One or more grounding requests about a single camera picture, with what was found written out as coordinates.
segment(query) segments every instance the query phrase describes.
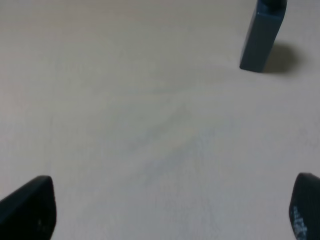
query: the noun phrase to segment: black object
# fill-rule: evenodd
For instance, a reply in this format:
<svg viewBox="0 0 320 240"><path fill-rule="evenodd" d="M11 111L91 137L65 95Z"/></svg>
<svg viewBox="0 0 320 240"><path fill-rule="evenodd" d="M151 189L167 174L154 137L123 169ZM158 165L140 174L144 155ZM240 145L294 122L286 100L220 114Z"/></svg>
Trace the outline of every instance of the black object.
<svg viewBox="0 0 320 240"><path fill-rule="evenodd" d="M257 0L246 35L240 68L261 73L285 17L287 0Z"/></svg>
<svg viewBox="0 0 320 240"><path fill-rule="evenodd" d="M297 240L320 239L320 178L311 173L297 176L289 218Z"/></svg>
<svg viewBox="0 0 320 240"><path fill-rule="evenodd" d="M0 201L1 240L49 240L57 210L51 177L38 176Z"/></svg>

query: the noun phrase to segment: dark blue object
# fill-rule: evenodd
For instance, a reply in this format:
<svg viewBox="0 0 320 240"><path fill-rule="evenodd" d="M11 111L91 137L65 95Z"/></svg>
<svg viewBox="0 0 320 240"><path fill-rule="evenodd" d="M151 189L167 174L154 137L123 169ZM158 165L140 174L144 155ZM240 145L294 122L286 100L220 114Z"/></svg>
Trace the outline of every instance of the dark blue object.
<svg viewBox="0 0 320 240"><path fill-rule="evenodd" d="M52 179L38 176L0 201L0 239L49 240L56 219Z"/></svg>
<svg viewBox="0 0 320 240"><path fill-rule="evenodd" d="M240 68L261 73L285 17L287 0L258 0L245 39Z"/></svg>
<svg viewBox="0 0 320 240"><path fill-rule="evenodd" d="M300 173L294 183L289 218L297 240L320 239L320 178Z"/></svg>

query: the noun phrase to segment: white surface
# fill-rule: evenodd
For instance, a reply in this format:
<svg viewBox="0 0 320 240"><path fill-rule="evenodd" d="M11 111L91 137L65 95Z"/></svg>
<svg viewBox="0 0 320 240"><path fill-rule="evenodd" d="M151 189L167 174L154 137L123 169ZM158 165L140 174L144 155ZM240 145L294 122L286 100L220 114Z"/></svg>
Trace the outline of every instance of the white surface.
<svg viewBox="0 0 320 240"><path fill-rule="evenodd" d="M293 240L320 175L320 1L286 73L239 69L254 0L1 0L0 197L51 175L54 240Z"/></svg>

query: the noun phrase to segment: beige surface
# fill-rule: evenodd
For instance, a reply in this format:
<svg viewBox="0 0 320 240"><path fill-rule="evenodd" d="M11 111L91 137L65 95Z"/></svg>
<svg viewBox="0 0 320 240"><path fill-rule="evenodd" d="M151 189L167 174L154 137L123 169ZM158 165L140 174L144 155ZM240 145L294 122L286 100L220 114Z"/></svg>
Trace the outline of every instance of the beige surface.
<svg viewBox="0 0 320 240"><path fill-rule="evenodd" d="M320 1L289 0L268 74L254 0L1 0L0 197L53 177L54 240L293 240L320 175Z"/></svg>

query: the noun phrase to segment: white table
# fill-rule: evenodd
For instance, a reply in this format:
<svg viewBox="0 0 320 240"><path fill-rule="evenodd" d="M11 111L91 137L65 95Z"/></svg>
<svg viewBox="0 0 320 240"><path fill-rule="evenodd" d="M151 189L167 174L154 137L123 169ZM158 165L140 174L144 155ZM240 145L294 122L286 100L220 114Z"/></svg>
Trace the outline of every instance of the white table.
<svg viewBox="0 0 320 240"><path fill-rule="evenodd" d="M320 175L320 3L289 0L266 74L239 69L254 7L1 0L0 197L51 175L53 240L293 240L295 178Z"/></svg>

